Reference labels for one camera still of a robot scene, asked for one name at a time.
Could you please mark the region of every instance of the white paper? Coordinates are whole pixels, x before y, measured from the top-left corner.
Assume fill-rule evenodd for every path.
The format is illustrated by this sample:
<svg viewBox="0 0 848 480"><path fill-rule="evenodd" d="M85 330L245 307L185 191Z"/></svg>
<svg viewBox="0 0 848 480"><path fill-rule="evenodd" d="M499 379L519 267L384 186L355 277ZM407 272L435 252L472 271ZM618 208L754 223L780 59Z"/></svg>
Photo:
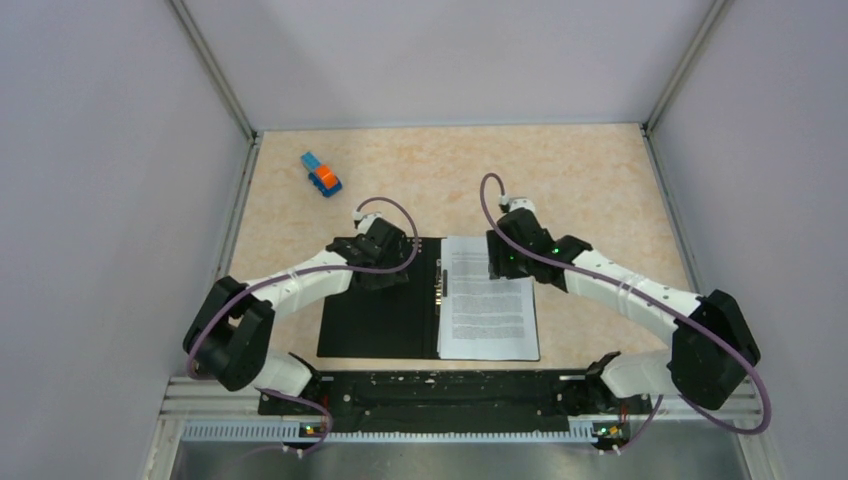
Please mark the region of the white paper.
<svg viewBox="0 0 848 480"><path fill-rule="evenodd" d="M439 357L455 360L539 360L533 280L490 280L485 237L442 240Z"/></svg>

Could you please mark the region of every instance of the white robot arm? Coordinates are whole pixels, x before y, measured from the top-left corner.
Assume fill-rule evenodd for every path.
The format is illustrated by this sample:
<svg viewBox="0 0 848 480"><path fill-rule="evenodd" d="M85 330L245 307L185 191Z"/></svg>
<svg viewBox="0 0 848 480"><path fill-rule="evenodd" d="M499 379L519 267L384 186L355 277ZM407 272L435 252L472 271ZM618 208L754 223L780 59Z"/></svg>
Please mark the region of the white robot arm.
<svg viewBox="0 0 848 480"><path fill-rule="evenodd" d="M240 318L215 324L197 349L195 361L230 391L244 388L270 389L297 396L314 372L291 354L268 348L275 318L283 318L324 297L346 291L351 285L374 290L408 280L406 273L359 273L347 267L383 269L395 267L409 257L412 246L404 232L379 213L355 215L357 235L337 239L309 260L264 278L240 283L224 277L213 285L206 301L183 340L189 353L200 332L223 306L239 292L265 284L239 301L228 317ZM298 275L297 272L309 272ZM274 278L287 277L268 283Z"/></svg>
<svg viewBox="0 0 848 480"><path fill-rule="evenodd" d="M756 343L730 295L716 290L705 297L677 290L618 265L580 239L566 236L554 241L539 225L535 207L526 198L502 197L501 210L505 215L497 225L507 237L536 255L577 267L581 272L529 258L490 230L487 242L493 277L532 276L540 283L591 298L642 325L669 347L640 354L616 352L590 366L587 376L599 379L616 398L683 394L696 404L715 410L745 377L744 369L726 352L694 329L681 325L646 297L707 327L752 365L759 361Z"/></svg>

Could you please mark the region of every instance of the speckled tabletop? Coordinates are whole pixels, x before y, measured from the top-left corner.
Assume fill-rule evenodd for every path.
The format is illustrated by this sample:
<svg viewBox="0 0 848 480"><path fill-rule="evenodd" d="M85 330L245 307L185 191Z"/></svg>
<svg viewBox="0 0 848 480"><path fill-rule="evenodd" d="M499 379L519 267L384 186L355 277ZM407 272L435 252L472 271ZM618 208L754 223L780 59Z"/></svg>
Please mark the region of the speckled tabletop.
<svg viewBox="0 0 848 480"><path fill-rule="evenodd" d="M339 176L341 192L325 199L306 179L300 164L306 151ZM555 238L577 236L631 270L687 288L635 124L268 132L230 274L244 281L312 257L334 236L351 235L351 211L374 195L404 205L422 236L484 235L478 188L489 171L501 175L508 193L534 201L540 223ZM490 188L495 208L494 182ZM390 205L375 208L406 228ZM663 348L616 312L537 285L539 362L317 358L322 304L277 319L272 348L324 370L581 368L614 350Z"/></svg>

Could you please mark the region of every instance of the document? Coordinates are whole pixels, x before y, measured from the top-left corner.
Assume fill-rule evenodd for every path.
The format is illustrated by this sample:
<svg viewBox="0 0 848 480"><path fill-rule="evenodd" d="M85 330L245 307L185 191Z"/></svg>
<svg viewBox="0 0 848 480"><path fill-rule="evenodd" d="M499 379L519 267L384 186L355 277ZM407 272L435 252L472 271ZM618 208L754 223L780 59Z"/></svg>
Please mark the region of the document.
<svg viewBox="0 0 848 480"><path fill-rule="evenodd" d="M442 240L442 270L440 358L539 360L533 279L489 279L485 237Z"/></svg>

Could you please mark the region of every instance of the white wall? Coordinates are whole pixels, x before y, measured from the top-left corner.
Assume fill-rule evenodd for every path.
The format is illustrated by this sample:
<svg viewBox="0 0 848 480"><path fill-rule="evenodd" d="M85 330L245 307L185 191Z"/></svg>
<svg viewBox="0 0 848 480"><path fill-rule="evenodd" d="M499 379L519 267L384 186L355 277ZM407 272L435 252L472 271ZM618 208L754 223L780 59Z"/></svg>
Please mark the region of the white wall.
<svg viewBox="0 0 848 480"><path fill-rule="evenodd" d="M137 478L246 144L164 0L0 6L0 478Z"/></svg>
<svg viewBox="0 0 848 480"><path fill-rule="evenodd" d="M708 287L762 349L789 478L845 478L848 2L735 2L657 133Z"/></svg>
<svg viewBox="0 0 848 480"><path fill-rule="evenodd" d="M711 0L190 0L258 129L641 122Z"/></svg>

